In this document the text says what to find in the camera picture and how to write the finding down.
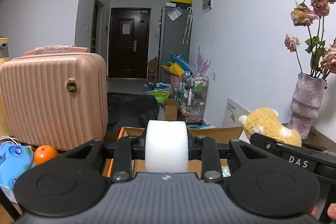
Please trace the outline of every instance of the door frame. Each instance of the door frame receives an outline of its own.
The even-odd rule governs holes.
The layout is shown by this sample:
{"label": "door frame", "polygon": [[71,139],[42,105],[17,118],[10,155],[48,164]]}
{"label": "door frame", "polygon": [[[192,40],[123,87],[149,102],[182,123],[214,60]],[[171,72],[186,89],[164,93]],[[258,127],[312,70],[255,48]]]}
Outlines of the door frame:
{"label": "door frame", "polygon": [[97,27],[96,27],[96,51],[95,53],[101,55],[105,4],[101,0],[93,0],[91,31],[93,27],[93,13],[95,10],[96,3],[98,4],[98,16],[97,16]]}
{"label": "door frame", "polygon": [[147,21],[147,37],[146,37],[146,42],[147,42],[147,47],[146,47],[146,52],[147,52],[147,60],[148,60],[148,49],[149,49],[149,33],[151,30],[151,15],[152,15],[152,8],[127,8],[127,7],[111,7],[111,13],[110,13],[110,22],[109,22],[109,39],[108,39],[108,52],[107,52],[107,70],[108,70],[108,78],[110,78],[110,71],[109,71],[109,64],[111,62],[111,56],[110,56],[110,45],[113,43],[111,37],[112,37],[112,19],[113,19],[113,10],[118,9],[118,10],[146,10],[148,11],[148,21]]}

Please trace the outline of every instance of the plush toy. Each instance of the plush toy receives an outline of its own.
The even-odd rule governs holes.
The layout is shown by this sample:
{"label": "plush toy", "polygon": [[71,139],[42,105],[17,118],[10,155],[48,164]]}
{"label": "plush toy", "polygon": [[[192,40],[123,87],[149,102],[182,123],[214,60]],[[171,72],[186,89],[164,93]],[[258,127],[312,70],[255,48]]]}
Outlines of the plush toy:
{"label": "plush toy", "polygon": [[284,127],[278,121],[279,113],[269,107],[259,108],[248,116],[240,116],[238,121],[243,125],[244,133],[248,139],[254,133],[263,134],[283,141],[284,143],[301,146],[301,137],[296,130]]}

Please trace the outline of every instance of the yellow bottle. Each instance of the yellow bottle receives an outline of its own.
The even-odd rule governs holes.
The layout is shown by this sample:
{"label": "yellow bottle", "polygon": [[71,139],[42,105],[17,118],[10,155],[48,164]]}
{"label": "yellow bottle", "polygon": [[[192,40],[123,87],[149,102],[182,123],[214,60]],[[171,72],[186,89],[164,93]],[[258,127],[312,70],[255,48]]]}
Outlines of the yellow bottle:
{"label": "yellow bottle", "polygon": [[[0,67],[3,63],[7,61],[9,61],[8,38],[0,37]],[[12,136],[11,132],[9,131],[1,97],[0,97],[0,136]]]}

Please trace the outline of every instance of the hand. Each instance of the hand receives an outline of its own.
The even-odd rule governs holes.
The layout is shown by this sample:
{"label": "hand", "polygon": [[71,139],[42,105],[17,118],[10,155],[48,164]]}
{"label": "hand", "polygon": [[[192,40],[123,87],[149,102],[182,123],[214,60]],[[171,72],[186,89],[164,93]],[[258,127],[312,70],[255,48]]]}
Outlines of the hand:
{"label": "hand", "polygon": [[[311,212],[312,216],[315,216],[317,214],[317,206],[314,207],[313,211]],[[332,220],[336,220],[336,203],[331,203],[329,208],[328,208],[328,216]]]}

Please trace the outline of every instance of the white wall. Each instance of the white wall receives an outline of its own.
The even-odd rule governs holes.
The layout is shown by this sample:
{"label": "white wall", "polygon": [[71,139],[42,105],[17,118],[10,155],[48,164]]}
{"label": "white wall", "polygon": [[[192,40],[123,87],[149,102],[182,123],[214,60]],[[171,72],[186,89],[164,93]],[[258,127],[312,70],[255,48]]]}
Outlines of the white wall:
{"label": "white wall", "polygon": [[[248,110],[272,107],[279,112],[281,122],[288,122],[299,66],[295,53],[284,46],[286,33],[303,42],[298,53],[304,72],[310,72],[310,56],[304,51],[307,28],[294,27],[290,17],[294,0],[214,0],[213,10],[205,14],[201,6],[202,0],[193,0],[189,60],[196,63],[201,46],[205,58],[212,62],[207,73],[211,80],[206,122],[221,126],[228,97]],[[331,15],[326,18],[326,44],[336,35],[335,24],[336,5],[331,5]],[[312,25],[314,33],[317,25],[318,21]],[[214,72],[216,81],[212,80]],[[336,141],[336,77],[330,75],[327,80],[328,89],[315,125]]]}
{"label": "white wall", "polygon": [[153,59],[159,54],[159,40],[160,35],[159,20],[161,15],[161,8],[167,0],[111,0],[111,7],[127,7],[127,8],[151,8],[151,22],[153,28],[150,26],[149,45],[148,45],[148,60]]}
{"label": "white wall", "polygon": [[0,34],[9,37],[11,58],[46,45],[75,41],[78,0],[4,0]]}
{"label": "white wall", "polygon": [[[109,24],[110,0],[100,0],[100,1],[105,6],[101,55],[106,60],[108,31],[105,30],[105,26],[108,26]],[[79,47],[90,48],[92,16],[93,16],[94,5],[95,5],[95,0],[79,0],[78,2],[75,45]]]}

